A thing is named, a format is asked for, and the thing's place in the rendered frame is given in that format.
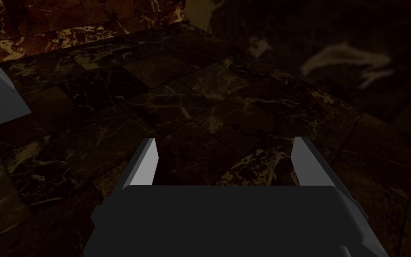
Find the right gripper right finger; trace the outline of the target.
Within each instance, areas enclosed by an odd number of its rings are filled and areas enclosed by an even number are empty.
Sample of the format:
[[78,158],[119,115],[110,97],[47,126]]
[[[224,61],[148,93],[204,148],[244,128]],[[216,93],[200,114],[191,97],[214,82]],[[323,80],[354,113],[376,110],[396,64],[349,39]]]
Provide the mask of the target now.
[[307,137],[295,137],[291,161],[301,186],[336,186],[336,177]]

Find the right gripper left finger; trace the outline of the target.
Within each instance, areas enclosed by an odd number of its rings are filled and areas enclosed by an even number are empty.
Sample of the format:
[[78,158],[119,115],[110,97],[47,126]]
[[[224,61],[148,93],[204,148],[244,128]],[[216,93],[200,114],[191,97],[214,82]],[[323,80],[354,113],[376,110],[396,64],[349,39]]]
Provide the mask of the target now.
[[155,139],[153,137],[144,139],[124,171],[121,188],[152,185],[158,161],[159,154]]

